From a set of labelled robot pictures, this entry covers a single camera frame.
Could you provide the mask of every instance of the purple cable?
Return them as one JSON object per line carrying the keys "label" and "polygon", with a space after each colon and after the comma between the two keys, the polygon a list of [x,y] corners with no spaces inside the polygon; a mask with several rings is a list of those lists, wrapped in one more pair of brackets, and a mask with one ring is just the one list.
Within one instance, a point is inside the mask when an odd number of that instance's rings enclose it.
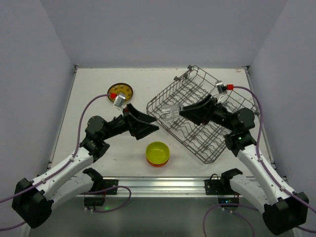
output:
{"label": "purple cable", "polygon": [[17,225],[15,225],[15,226],[10,226],[10,227],[6,227],[6,228],[1,228],[0,231],[10,231],[10,230],[13,230],[13,229],[15,229],[15,228],[18,228],[18,227],[20,227],[20,226],[22,226],[22,225],[24,225],[24,224],[25,224],[25,222],[21,222],[20,224],[17,224]]}
{"label": "purple cable", "polygon": [[[83,119],[84,113],[86,112],[86,110],[88,109],[88,107],[92,104],[92,102],[94,102],[96,99],[99,99],[99,98],[101,98],[101,97],[107,97],[107,96],[110,96],[110,94],[98,95],[98,96],[94,97],[94,98],[85,106],[85,108],[84,108],[84,110],[83,110],[83,112],[82,112],[82,114],[81,114],[81,116],[80,116],[80,120],[79,120],[78,134],[77,134],[77,143],[76,143],[76,149],[75,149],[75,152],[74,152],[74,154],[73,154],[73,157],[75,157],[75,156],[77,155],[77,153],[78,153],[79,142],[80,142],[80,129],[81,129],[81,124],[82,124],[82,119]],[[54,173],[52,173],[51,175],[47,176],[47,177],[45,178],[45,181],[48,180],[48,179],[50,179],[50,178],[52,178],[52,177],[54,177],[56,174],[60,173],[61,171],[63,171],[71,162],[72,162],[71,160],[67,161],[67,163],[64,164],[59,170],[57,170],[57,171],[55,171]],[[3,202],[5,202],[5,201],[8,201],[8,200],[13,199],[13,198],[15,198],[15,197],[18,197],[18,196],[20,196],[20,195],[22,195],[22,194],[28,192],[29,190],[32,190],[32,189],[36,188],[37,186],[41,185],[42,183],[43,183],[43,181],[39,181],[38,183],[32,185],[31,187],[29,187],[29,188],[27,188],[27,189],[25,189],[25,190],[23,190],[23,191],[21,191],[21,192],[19,192],[19,193],[16,193],[16,194],[14,194],[14,195],[12,195],[12,196],[9,196],[9,197],[0,199],[0,203],[3,203]],[[15,228],[17,228],[17,227],[20,227],[20,226],[22,226],[22,225],[24,225],[24,224],[25,224],[25,222],[22,222],[22,223],[20,223],[20,224],[15,225],[15,226],[7,227],[7,228],[2,228],[2,229],[0,229],[0,232],[1,232],[1,231],[12,230],[12,229],[15,229]]]}
{"label": "purple cable", "polygon": [[300,230],[303,230],[303,231],[306,231],[306,232],[308,232],[308,233],[314,233],[314,234],[316,234],[316,231],[313,231],[313,230],[310,230],[310,229],[306,229],[306,228],[303,228],[303,227],[297,227],[298,229],[300,229]]}
{"label": "purple cable", "polygon": [[132,191],[129,189],[129,187],[126,187],[126,186],[115,186],[115,187],[111,187],[111,188],[107,188],[107,189],[103,189],[103,190],[100,190],[100,191],[94,191],[94,192],[86,192],[84,194],[101,194],[101,193],[104,193],[104,192],[107,192],[107,191],[110,191],[110,190],[113,190],[113,189],[118,189],[118,188],[123,188],[123,189],[127,189],[129,191],[129,196],[127,198],[127,200],[120,206],[116,207],[116,208],[113,208],[111,210],[105,210],[105,211],[99,211],[99,210],[93,210],[93,212],[97,212],[97,213],[107,213],[107,212],[111,212],[111,211],[116,211],[122,207],[124,207],[130,200],[130,197],[132,196]]}
{"label": "purple cable", "polygon": [[[254,211],[257,211],[256,208],[252,207],[252,206],[247,206],[247,205],[243,205],[243,204],[237,204],[237,203],[221,203],[221,204],[215,204],[213,206],[211,206],[207,211],[206,213],[204,214],[204,217],[203,217],[203,233],[204,233],[204,236],[207,237],[207,234],[206,234],[206,229],[205,229],[205,221],[206,221],[206,217],[208,215],[208,213],[213,210],[214,208],[216,207],[219,207],[219,206],[241,206],[241,207],[244,207],[244,208],[247,208],[247,209],[250,209],[250,210],[254,210]],[[253,226],[251,225],[251,223],[241,214],[239,213],[235,213],[233,212],[234,215],[237,215],[239,217],[241,217],[242,219],[244,219],[250,226],[251,230],[252,230],[252,236],[255,237],[256,234],[255,234],[255,231],[253,229]]]}
{"label": "purple cable", "polygon": [[[256,145],[256,153],[258,158],[260,158],[260,152],[259,152],[259,142],[260,142],[260,136],[262,133],[262,125],[263,125],[263,116],[262,116],[262,107],[260,104],[260,101],[258,99],[258,97],[248,88],[244,87],[244,86],[234,86],[234,88],[238,88],[238,89],[243,89],[248,91],[257,101],[258,107],[259,107],[259,112],[260,112],[260,125],[259,125],[259,132],[258,132],[258,138],[257,138],[257,145]],[[271,172],[268,170],[266,164],[264,164],[264,162],[261,160],[260,163],[262,164],[264,170],[267,172],[267,174],[271,177],[271,179],[276,183],[276,185],[281,188],[282,185],[275,179],[275,177],[271,174]],[[301,200],[299,197],[295,196],[293,193],[291,193],[290,191],[283,189],[283,191],[287,194],[289,194],[291,197],[293,197],[294,199],[298,200],[300,203],[302,203],[303,205],[307,206],[310,210],[312,210],[314,213],[316,213],[316,209],[314,207],[312,207],[311,205],[309,205],[307,202]],[[316,231],[313,230],[308,230],[308,232],[310,233],[316,233]]]}

